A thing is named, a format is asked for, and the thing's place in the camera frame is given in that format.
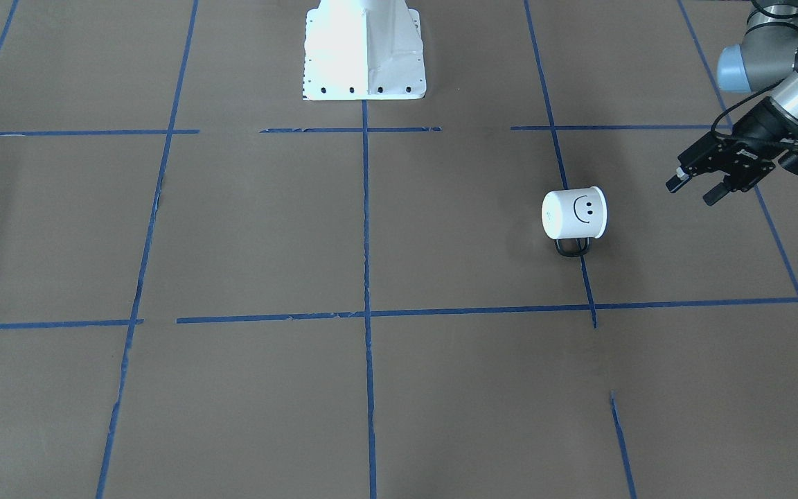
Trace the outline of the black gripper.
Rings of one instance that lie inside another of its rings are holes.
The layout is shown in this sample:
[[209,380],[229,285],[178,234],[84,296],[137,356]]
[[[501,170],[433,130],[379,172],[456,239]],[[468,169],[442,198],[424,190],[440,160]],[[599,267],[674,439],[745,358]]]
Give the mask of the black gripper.
[[762,100],[744,114],[728,134],[712,128],[677,156],[679,165],[666,181],[669,193],[677,193],[694,177],[723,173],[720,183],[704,193],[709,207],[731,192],[752,189],[774,168],[774,161],[788,151],[798,135],[798,124],[771,100]]

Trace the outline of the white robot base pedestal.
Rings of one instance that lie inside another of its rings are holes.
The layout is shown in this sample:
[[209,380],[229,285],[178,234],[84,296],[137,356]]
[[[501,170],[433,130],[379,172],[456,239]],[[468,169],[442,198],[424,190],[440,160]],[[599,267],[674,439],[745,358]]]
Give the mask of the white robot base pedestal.
[[421,16],[405,1],[321,1],[305,18],[302,98],[422,99]]

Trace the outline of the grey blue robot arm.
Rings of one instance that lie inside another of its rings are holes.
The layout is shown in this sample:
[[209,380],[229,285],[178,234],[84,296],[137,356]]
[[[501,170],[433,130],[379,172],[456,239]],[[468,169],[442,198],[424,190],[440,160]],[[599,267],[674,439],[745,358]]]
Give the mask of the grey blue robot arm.
[[798,1],[754,1],[740,44],[723,49],[718,87],[756,98],[728,133],[713,125],[678,155],[666,186],[677,192],[694,177],[722,173],[703,199],[712,206],[753,189],[775,168],[798,176]]

